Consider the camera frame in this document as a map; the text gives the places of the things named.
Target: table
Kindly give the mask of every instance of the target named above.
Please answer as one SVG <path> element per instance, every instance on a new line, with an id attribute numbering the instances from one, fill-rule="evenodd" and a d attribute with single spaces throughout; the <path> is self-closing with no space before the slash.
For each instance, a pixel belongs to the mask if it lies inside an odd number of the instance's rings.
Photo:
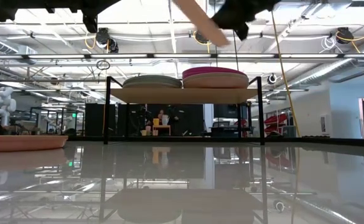
<path id="1" fill-rule="evenodd" d="M 152 126 L 152 130 L 161 129 L 161 128 L 167 128 L 167 129 L 169 129 L 169 136 L 170 136 L 170 125 L 153 125 Z"/>

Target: white duct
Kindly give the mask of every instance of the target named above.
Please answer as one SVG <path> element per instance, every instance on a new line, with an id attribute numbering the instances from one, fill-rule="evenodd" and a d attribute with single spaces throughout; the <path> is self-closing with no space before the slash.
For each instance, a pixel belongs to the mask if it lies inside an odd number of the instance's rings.
<path id="1" fill-rule="evenodd" d="M 10 43 L 7 40 L 3 40 L 2 38 L 0 38 L 0 52 L 7 55 L 12 55 L 12 54 L 30 55 L 37 53 L 37 51 L 28 46 Z M 28 63 L 30 65 L 36 63 L 36 60 L 31 60 L 31 59 L 22 59 L 18 61 Z"/>
<path id="2" fill-rule="evenodd" d="M 364 54 L 364 44 L 359 47 L 360 52 Z M 337 62 L 331 63 L 331 64 L 322 64 L 314 69 L 305 72 L 298 78 L 289 81 L 291 83 L 289 86 L 294 87 L 299 84 L 312 84 L 312 83 L 320 83 L 323 80 L 329 79 L 332 76 L 338 75 L 343 68 L 351 68 L 353 67 L 351 62 L 355 62 L 356 59 L 353 58 L 345 58 L 342 60 L 339 60 Z"/>

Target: person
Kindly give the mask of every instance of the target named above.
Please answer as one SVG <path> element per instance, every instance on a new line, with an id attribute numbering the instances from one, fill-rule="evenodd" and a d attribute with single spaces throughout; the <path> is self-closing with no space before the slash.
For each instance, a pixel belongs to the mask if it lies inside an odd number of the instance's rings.
<path id="1" fill-rule="evenodd" d="M 164 110 L 160 110 L 157 118 L 159 119 L 159 124 L 162 125 L 162 115 L 164 115 Z"/>

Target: cable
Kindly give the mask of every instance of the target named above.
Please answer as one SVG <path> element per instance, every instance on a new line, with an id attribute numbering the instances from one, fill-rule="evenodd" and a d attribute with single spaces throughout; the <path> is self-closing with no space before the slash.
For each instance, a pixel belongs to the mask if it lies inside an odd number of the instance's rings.
<path id="1" fill-rule="evenodd" d="M 234 51 L 235 51 L 235 53 L 236 53 L 237 71 L 240 71 L 240 69 L 238 69 L 238 57 L 237 57 L 236 35 L 235 35 L 235 32 L 234 32 L 234 31 L 233 31 L 233 37 L 234 37 Z"/>
<path id="2" fill-rule="evenodd" d="M 94 49 L 94 48 L 95 48 L 95 46 L 96 46 L 96 36 L 95 36 L 95 39 L 93 40 L 93 46 L 92 46 L 92 47 L 90 47 L 90 46 L 88 45 L 88 39 L 85 39 L 85 45 L 86 45 L 86 47 L 88 47 L 89 49 Z"/>
<path id="3" fill-rule="evenodd" d="M 282 79 L 284 80 L 284 84 L 286 86 L 287 95 L 288 95 L 288 99 L 289 99 L 289 104 L 291 106 L 292 117 L 294 118 L 296 131 L 297 131 L 298 137 L 300 138 L 301 137 L 301 132 L 299 131 L 298 122 L 297 122 L 297 119 L 296 119 L 296 116 L 295 116 L 294 105 L 292 104 L 291 92 L 289 91 L 288 82 L 287 82 L 287 79 L 286 79 L 286 74 L 284 72 L 284 67 L 282 65 L 280 43 L 279 43 L 279 40 L 278 40 L 278 37 L 277 37 L 276 22 L 274 21 L 273 10 L 271 11 L 271 17 L 272 17 L 272 20 L 273 20 L 274 36 L 276 38 L 277 50 L 278 50 L 278 53 L 279 53 L 279 60 L 280 60 L 280 66 L 281 66 Z M 292 201 L 291 224 L 294 224 L 294 212 L 295 212 L 295 209 L 296 209 L 296 195 L 298 193 L 299 166 L 300 166 L 300 163 L 301 163 L 300 160 L 301 160 L 301 150 L 298 148 L 297 149 L 296 178 L 295 178 L 295 192 L 294 192 L 294 200 Z"/>
<path id="4" fill-rule="evenodd" d="M 352 41 L 351 43 L 352 43 L 352 44 L 353 44 L 353 46 L 355 47 L 355 49 L 356 49 L 357 53 L 361 54 L 361 52 L 359 51 L 359 49 L 358 49 L 358 47 L 356 46 L 355 42 L 354 42 L 354 41 Z"/>
<path id="5" fill-rule="evenodd" d="M 340 36 L 338 36 L 338 34 L 339 34 L 340 32 L 338 31 L 336 34 L 335 34 L 335 36 L 337 36 L 339 39 L 341 39 L 341 40 L 346 40 L 346 41 L 358 41 L 358 40 L 363 40 L 364 39 L 364 37 L 360 37 L 360 38 L 357 38 L 357 39 L 346 39 L 346 38 L 343 38 L 343 37 L 340 37 Z"/>
<path id="6" fill-rule="evenodd" d="M 216 10 L 217 10 L 217 2 L 214 1 L 213 2 L 213 13 L 216 13 Z M 216 45 L 215 45 L 215 54 L 218 55 L 218 47 Z"/>
<path id="7" fill-rule="evenodd" d="M 206 44 L 200 43 L 200 42 L 197 40 L 197 38 L 195 37 L 196 33 L 197 33 L 197 31 L 194 31 L 194 33 L 193 33 L 194 40 L 195 40 L 197 43 L 201 44 L 201 45 L 206 45 L 206 46 L 207 46 L 207 49 L 208 49 L 208 54 L 209 54 L 209 53 L 210 53 L 210 51 L 209 51 L 209 45 L 211 45 L 212 43 L 211 43 L 209 40 L 207 40 L 207 43 L 206 43 Z"/>

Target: yellow cable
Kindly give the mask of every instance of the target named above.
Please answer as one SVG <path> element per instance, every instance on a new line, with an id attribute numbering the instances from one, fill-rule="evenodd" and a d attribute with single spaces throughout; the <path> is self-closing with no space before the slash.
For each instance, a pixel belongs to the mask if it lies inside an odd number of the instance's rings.
<path id="1" fill-rule="evenodd" d="M 85 39 L 85 45 L 86 45 L 86 47 L 87 48 L 89 48 L 89 49 L 94 49 L 95 48 L 95 46 L 96 46 L 96 36 L 95 36 L 95 39 L 93 40 L 93 46 L 92 47 L 90 47 L 89 45 L 88 45 L 88 39 Z"/>
<path id="2" fill-rule="evenodd" d="M 286 79 L 286 74 L 284 72 L 284 67 L 282 65 L 280 43 L 279 43 L 279 39 L 278 39 L 278 35 L 277 35 L 276 22 L 274 21 L 273 11 L 271 11 L 271 17 L 272 17 L 272 20 L 273 20 L 274 37 L 276 38 L 277 50 L 278 50 L 278 53 L 279 53 L 279 60 L 280 60 L 280 66 L 281 66 L 282 79 L 284 80 L 284 84 L 286 86 L 288 100 L 289 100 L 289 104 L 291 106 L 292 117 L 294 118 L 294 123 L 295 123 L 295 126 L 296 126 L 296 132 L 298 134 L 298 137 L 300 138 L 301 133 L 299 132 L 298 122 L 297 122 L 297 119 L 296 119 L 296 116 L 295 116 L 294 105 L 292 104 L 292 100 L 291 100 L 291 92 L 289 91 L 288 82 L 287 82 L 287 79 Z M 296 178 L 295 178 L 295 192 L 294 192 L 294 200 L 292 201 L 291 224 L 294 224 L 294 212 L 295 212 L 295 207 L 296 207 L 296 195 L 298 193 L 299 166 L 300 166 L 300 163 L 301 163 L 301 153 L 300 153 L 300 151 L 301 150 L 298 148 L 298 150 L 297 150 Z"/>
<path id="3" fill-rule="evenodd" d="M 353 44 L 353 46 L 355 47 L 355 49 L 356 49 L 357 53 L 361 54 L 361 52 L 360 52 L 360 50 L 358 49 L 358 47 L 356 46 L 355 42 L 354 42 L 354 41 L 352 41 L 351 43 L 352 43 L 352 44 Z"/>
<path id="4" fill-rule="evenodd" d="M 340 32 L 338 31 L 336 34 L 335 34 L 335 36 L 337 36 L 339 39 L 341 39 L 341 40 L 346 40 L 346 41 L 358 41 L 358 40 L 363 40 L 364 39 L 364 37 L 360 37 L 360 38 L 357 38 L 357 39 L 346 39 L 346 38 L 342 38 L 342 37 L 340 37 L 340 36 L 338 36 L 338 34 L 339 34 Z"/>
<path id="5" fill-rule="evenodd" d="M 199 44 L 201 44 L 201 45 L 206 45 L 207 46 L 207 49 L 208 49 L 208 54 L 210 53 L 210 51 L 209 51 L 209 45 L 211 45 L 212 43 L 208 40 L 208 42 L 206 43 L 206 44 L 203 44 L 203 43 L 200 43 L 196 38 L 195 38 L 195 34 L 197 33 L 197 31 L 194 31 L 194 33 L 193 33 L 193 37 L 194 37 L 194 40 L 197 42 L 197 43 L 199 43 Z"/>

